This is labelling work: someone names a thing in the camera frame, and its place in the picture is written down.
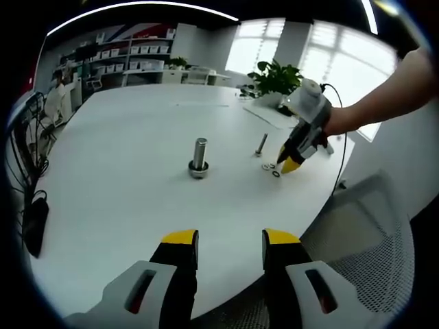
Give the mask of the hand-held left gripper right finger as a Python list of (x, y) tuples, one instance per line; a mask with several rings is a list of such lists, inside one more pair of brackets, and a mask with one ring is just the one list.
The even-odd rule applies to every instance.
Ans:
[(312, 260), (300, 239), (262, 230), (265, 302), (271, 328), (371, 328), (373, 313), (357, 289), (321, 260)]

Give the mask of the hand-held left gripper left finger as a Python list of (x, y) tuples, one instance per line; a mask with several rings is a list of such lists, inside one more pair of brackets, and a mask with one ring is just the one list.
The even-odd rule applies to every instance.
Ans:
[(69, 328), (189, 328), (197, 291), (197, 230), (164, 236), (152, 257), (140, 260), (103, 290), (85, 313), (65, 317)]

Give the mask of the person's right hand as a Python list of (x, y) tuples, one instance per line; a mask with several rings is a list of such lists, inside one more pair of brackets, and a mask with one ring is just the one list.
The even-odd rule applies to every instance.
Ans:
[(336, 136), (348, 131), (348, 111), (346, 108), (332, 108), (324, 127), (327, 136)]

